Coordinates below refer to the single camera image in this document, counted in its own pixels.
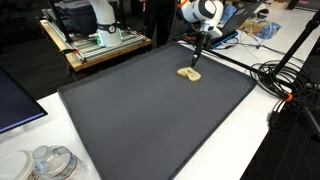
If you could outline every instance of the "wooden table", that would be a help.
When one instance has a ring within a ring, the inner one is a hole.
[[[58,35],[58,33],[49,25],[49,22],[47,20],[40,20],[39,22],[42,30],[44,33],[46,33],[52,41],[57,45],[59,50],[64,50],[64,49],[70,49],[66,42],[63,41],[63,39]],[[71,66],[71,69],[74,72],[78,72],[80,70],[84,70],[86,68],[89,68],[93,65],[102,63],[104,61],[113,59],[115,57],[118,57],[120,55],[124,55],[129,52],[133,52],[135,50],[141,49],[141,48],[147,48],[151,46],[151,40],[146,38],[146,41],[141,41],[138,44],[133,44],[125,49],[119,49],[118,51],[109,53],[103,57],[100,57],[96,60],[93,61],[88,61],[85,63],[82,63],[75,55],[72,53],[66,54],[65,59],[67,60],[67,63]]]

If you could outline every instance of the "person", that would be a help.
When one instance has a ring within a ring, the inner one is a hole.
[[[145,35],[153,38],[156,30],[156,47],[167,43],[175,14],[176,0],[140,0],[144,5],[143,26]]]
[[[114,18],[116,19],[116,21],[118,21],[120,19],[119,8],[118,8],[119,0],[108,0],[108,2],[113,8]]]

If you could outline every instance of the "floor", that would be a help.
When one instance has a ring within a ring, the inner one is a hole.
[[[46,2],[35,0],[36,8],[46,8]],[[129,0],[125,2],[130,12]],[[126,14],[127,25],[139,28],[141,19]],[[4,33],[6,44],[0,55],[0,64],[21,83],[35,98],[50,95],[59,87],[73,82],[55,46],[45,39],[37,24],[28,22],[31,31]],[[312,78],[320,83],[319,55],[314,50],[307,60],[311,65]],[[284,111],[278,129],[270,129],[264,142],[242,176],[243,180],[320,179],[320,144],[312,140],[311,124],[300,113]]]

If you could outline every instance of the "dark gray mat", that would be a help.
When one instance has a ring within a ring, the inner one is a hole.
[[[102,179],[173,178],[255,85],[203,56],[199,82],[177,76],[192,55],[168,45],[59,89]]]

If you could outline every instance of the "box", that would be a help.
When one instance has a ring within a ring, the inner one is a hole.
[[[56,6],[69,17],[74,33],[88,36],[97,31],[96,15],[88,0],[64,0]]]

